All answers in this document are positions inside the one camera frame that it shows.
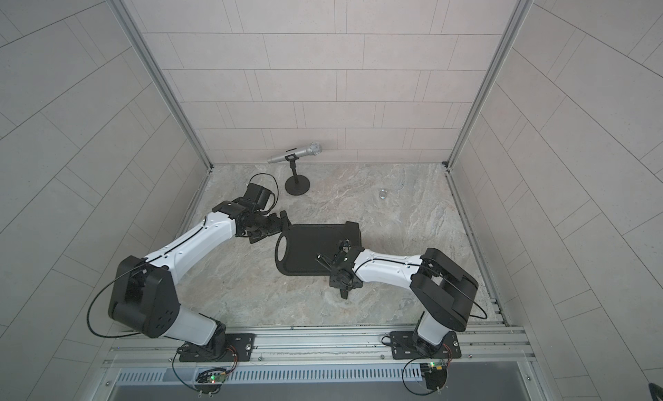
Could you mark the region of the black cutting board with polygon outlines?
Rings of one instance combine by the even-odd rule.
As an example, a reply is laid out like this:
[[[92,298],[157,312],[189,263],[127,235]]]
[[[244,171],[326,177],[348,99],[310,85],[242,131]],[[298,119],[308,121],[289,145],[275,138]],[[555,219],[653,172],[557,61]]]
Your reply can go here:
[[[322,255],[331,261],[343,241],[352,246],[362,245],[359,224],[294,224],[284,228],[275,249],[277,270],[286,276],[322,277],[330,271],[317,261]]]

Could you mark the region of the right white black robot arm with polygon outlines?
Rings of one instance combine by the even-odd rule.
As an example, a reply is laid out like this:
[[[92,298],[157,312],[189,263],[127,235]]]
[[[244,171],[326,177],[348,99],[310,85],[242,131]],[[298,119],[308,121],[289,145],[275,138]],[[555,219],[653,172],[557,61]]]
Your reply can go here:
[[[478,281],[436,248],[421,255],[378,254],[362,247],[342,247],[333,256],[322,254],[317,262],[329,271],[330,285],[347,298],[365,283],[382,283],[408,289],[424,307],[410,347],[431,356],[450,332],[463,332],[472,317]]]

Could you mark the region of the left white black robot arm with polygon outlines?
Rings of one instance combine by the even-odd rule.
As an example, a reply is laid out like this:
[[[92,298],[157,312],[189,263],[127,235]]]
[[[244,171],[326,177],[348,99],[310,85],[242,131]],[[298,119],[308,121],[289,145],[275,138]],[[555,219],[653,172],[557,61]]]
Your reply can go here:
[[[222,202],[196,227],[151,254],[129,256],[117,268],[108,307],[110,318],[149,338],[168,337],[205,347],[224,325],[181,306],[176,285],[222,243],[236,237],[251,244],[281,233],[285,211],[264,214],[240,202]]]

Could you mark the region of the left green circuit board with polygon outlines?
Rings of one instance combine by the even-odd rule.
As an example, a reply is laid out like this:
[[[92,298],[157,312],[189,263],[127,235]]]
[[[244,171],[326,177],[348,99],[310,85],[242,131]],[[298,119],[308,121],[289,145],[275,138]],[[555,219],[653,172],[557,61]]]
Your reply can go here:
[[[212,396],[220,391],[228,378],[229,370],[225,367],[208,369],[197,375],[194,388],[198,392]]]

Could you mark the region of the black microphone stand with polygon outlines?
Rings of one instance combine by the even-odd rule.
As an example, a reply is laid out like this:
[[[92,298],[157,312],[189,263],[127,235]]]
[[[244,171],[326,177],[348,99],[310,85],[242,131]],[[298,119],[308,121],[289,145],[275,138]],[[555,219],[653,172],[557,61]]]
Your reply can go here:
[[[296,168],[296,162],[299,158],[295,155],[286,156],[286,160],[289,163],[290,170],[292,171],[292,176],[290,176],[285,183],[285,190],[289,195],[304,195],[310,190],[310,181],[306,176],[302,176],[298,173]]]

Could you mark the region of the silver microphone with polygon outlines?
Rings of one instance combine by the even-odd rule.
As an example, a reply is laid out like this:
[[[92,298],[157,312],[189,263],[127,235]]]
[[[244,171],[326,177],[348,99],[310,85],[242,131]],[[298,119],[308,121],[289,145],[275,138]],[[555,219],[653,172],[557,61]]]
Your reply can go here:
[[[267,160],[268,164],[277,164],[279,162],[289,162],[291,160],[301,159],[307,156],[317,156],[323,151],[320,143],[314,142],[303,148],[293,148],[286,152],[275,155]]]

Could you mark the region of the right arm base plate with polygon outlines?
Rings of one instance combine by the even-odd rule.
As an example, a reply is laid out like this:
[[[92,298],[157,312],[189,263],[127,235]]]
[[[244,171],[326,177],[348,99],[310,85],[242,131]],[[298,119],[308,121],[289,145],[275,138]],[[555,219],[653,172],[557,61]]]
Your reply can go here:
[[[381,338],[391,348],[394,360],[424,359],[455,360],[462,357],[459,339],[454,331],[447,332],[440,345],[430,344],[415,336],[414,331],[392,331]]]

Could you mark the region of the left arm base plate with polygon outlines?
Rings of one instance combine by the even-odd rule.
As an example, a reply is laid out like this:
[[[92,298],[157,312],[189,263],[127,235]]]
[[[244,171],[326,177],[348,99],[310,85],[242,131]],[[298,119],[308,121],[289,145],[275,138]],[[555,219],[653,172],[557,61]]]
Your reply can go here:
[[[185,342],[177,349],[180,362],[246,362],[255,346],[255,334],[225,334],[212,338],[205,346]]]

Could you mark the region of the aluminium mounting rail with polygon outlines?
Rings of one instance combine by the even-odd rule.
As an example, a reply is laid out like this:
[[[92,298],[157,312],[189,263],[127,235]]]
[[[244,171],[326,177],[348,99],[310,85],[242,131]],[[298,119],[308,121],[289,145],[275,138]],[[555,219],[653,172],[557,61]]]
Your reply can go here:
[[[388,364],[396,363],[387,346],[394,332],[398,341],[412,325],[374,327],[255,327],[228,328],[230,335],[252,334],[250,359],[241,366]],[[167,338],[135,336],[109,343],[100,365],[168,366],[181,343]],[[444,339],[442,349],[452,349],[455,362],[534,361],[533,350],[522,327],[502,323],[478,323]]]

